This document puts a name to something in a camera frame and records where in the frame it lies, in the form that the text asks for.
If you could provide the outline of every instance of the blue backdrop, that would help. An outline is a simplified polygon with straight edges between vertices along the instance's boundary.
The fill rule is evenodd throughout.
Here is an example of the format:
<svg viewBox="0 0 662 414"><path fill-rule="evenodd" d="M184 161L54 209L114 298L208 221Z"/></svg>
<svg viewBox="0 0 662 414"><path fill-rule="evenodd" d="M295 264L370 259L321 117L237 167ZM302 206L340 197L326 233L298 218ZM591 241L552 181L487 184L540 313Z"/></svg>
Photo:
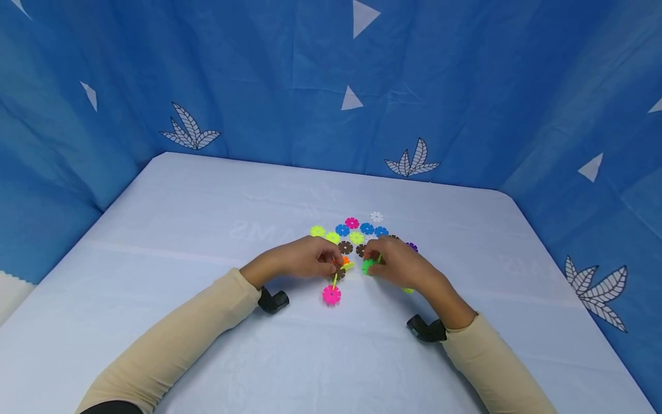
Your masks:
<svg viewBox="0 0 662 414"><path fill-rule="evenodd" d="M163 151L499 189L662 410L659 0L0 0L0 52L0 270Z"/></svg>

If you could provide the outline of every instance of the person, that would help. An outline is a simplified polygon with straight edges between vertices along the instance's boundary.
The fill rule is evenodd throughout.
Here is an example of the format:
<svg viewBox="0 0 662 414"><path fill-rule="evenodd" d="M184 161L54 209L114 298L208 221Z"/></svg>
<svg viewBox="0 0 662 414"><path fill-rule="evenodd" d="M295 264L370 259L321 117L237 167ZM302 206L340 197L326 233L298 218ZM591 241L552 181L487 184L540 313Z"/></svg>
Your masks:
<svg viewBox="0 0 662 414"><path fill-rule="evenodd" d="M369 274L413 288L427 299L447 329L442 342L446 353L490 413L556 412L515 353L443 273L397 238L370 240L364 258L380 254L384 261L370 267ZM270 279L328 277L342 262L337 245L306 236L260 254L241 270L231 269L156 323L103 370L76 414L151 414L212 342L256 308L259 290Z"/></svg>

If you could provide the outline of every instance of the hand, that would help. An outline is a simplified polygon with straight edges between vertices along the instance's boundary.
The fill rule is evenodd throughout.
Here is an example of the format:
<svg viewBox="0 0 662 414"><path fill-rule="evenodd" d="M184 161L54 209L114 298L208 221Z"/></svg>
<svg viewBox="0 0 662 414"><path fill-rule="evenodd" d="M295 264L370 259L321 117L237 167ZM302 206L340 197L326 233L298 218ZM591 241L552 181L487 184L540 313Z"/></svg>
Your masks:
<svg viewBox="0 0 662 414"><path fill-rule="evenodd" d="M446 276L403 241L389 236L370 240L363 258L376 260L379 255L383 262L370 266L368 274L417 290L448 329L462 329L473 322L476 311L457 294Z"/></svg>
<svg viewBox="0 0 662 414"><path fill-rule="evenodd" d="M368 242L363 258L377 260L379 255L383 259L381 264L371 266L368 274L400 287L420 290L431 279L446 278L423 256L395 237L381 236Z"/></svg>
<svg viewBox="0 0 662 414"><path fill-rule="evenodd" d="M298 278L330 276L342 266L338 246L321 237L305 236L260 254L241 274L256 288L271 278L287 274Z"/></svg>

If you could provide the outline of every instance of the white leaf print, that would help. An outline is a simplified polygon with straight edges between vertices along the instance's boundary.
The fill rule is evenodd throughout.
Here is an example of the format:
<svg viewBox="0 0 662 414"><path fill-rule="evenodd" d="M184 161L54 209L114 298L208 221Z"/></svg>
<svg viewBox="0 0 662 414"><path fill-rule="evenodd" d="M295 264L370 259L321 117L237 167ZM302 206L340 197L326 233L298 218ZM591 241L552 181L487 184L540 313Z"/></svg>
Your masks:
<svg viewBox="0 0 662 414"><path fill-rule="evenodd" d="M195 122L195 119L188 113L188 111L186 111L186 109L174 102L172 103L172 106L175 108L175 111L177 111L177 114L179 114L179 118L188 132L184 131L177 121L171 117L170 122L175 132L161 131L161 134L163 134L164 137L178 143L179 145L185 146L186 148L200 150L209 145L210 142L220 135L220 132L211 129L201 132L198 123Z"/></svg>
<svg viewBox="0 0 662 414"><path fill-rule="evenodd" d="M625 329L625 325L623 325L623 321L621 321L621 319L618 317L616 312L612 310L612 308L610 308L609 306L605 305L604 303L600 302L595 298L582 299L581 301L589 311L603 318L605 321L614 325L616 328L620 329L621 331L627 332Z"/></svg>
<svg viewBox="0 0 662 414"><path fill-rule="evenodd" d="M414 159L412 160L412 169L415 170L425 162L428 157L428 146L425 145L423 138L419 138L416 143L416 151L414 152Z"/></svg>
<svg viewBox="0 0 662 414"><path fill-rule="evenodd" d="M394 173L403 177L409 177L415 176L416 174L432 171L439 166L438 162L425 164L427 157L428 146L425 144L425 141L423 141L423 138L419 138L418 142L416 143L416 151L414 151L412 164L409 163L409 150L407 149L404 150L399 164L389 160L384 160L384 162L386 162L386 165L388 165L391 171Z"/></svg>
<svg viewBox="0 0 662 414"><path fill-rule="evenodd" d="M400 170L398 169L398 164L394 163L393 161L388 161L388 160L384 160L384 161L386 161L386 165L389 166L391 171L393 171L396 174L400 174Z"/></svg>
<svg viewBox="0 0 662 414"><path fill-rule="evenodd" d="M200 140L196 143L196 150L201 150L206 147L210 142L212 142L216 137L220 135L220 132L217 130L206 130L200 135Z"/></svg>
<svg viewBox="0 0 662 414"><path fill-rule="evenodd" d="M164 137L168 138L169 140L172 140L179 145L185 146L186 148L193 149L192 147L189 146L188 142L182 141L179 139L179 136L177 134L174 134L172 132L166 132L166 131L160 131Z"/></svg>
<svg viewBox="0 0 662 414"><path fill-rule="evenodd" d="M576 277L577 277L577 269L575 268L575 264L573 263L573 260L570 258L570 256L566 256L565 279L568 281L569 284L572 285Z"/></svg>
<svg viewBox="0 0 662 414"><path fill-rule="evenodd" d="M172 123L172 127L175 130L175 134L177 134L179 139L181 139L182 141L185 141L188 145L193 147L193 140L191 139L191 137L186 132L184 132L184 130L181 128L181 126L179 126L179 124L177 122L175 122L175 119L170 118L170 122Z"/></svg>
<svg viewBox="0 0 662 414"><path fill-rule="evenodd" d="M418 167L417 169L415 169L413 171L409 171L409 175L410 176L415 176L416 174L421 174L422 172L432 171L435 168L437 168L438 166L439 166L438 162L434 162L433 164L423 164L420 167Z"/></svg>
<svg viewBox="0 0 662 414"><path fill-rule="evenodd" d="M582 293L586 292L586 290L591 285L591 280L593 279L593 275L595 275L597 270L598 266L593 266L591 268L584 269L577 274L577 277L572 283L573 289L577 295L582 295Z"/></svg>
<svg viewBox="0 0 662 414"><path fill-rule="evenodd" d="M398 164L398 171L400 171L401 176L407 177L409 175L409 153L408 150L404 150L402 156L400 157L400 164Z"/></svg>
<svg viewBox="0 0 662 414"><path fill-rule="evenodd" d="M598 285L584 293L581 298L591 298L600 302L609 302L610 300L617 298L623 292L627 279L628 268L623 266L620 269L613 271Z"/></svg>
<svg viewBox="0 0 662 414"><path fill-rule="evenodd" d="M189 114L186 109L179 106L177 103L172 103L172 106L175 107L175 111L179 114L181 122L184 124L184 127L189 131L189 136L192 138L192 141L195 142L200 136L200 128L198 123L195 122L195 119Z"/></svg>

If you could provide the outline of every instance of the white flower piece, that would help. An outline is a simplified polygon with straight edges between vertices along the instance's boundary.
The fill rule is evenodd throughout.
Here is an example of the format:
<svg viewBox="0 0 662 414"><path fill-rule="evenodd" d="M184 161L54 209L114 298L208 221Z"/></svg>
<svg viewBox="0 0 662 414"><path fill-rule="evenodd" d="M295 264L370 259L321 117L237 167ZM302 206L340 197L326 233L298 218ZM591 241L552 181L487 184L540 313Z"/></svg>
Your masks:
<svg viewBox="0 0 662 414"><path fill-rule="evenodd" d="M370 219L375 223L381 223L384 220L384 216L378 211L373 211L370 213Z"/></svg>

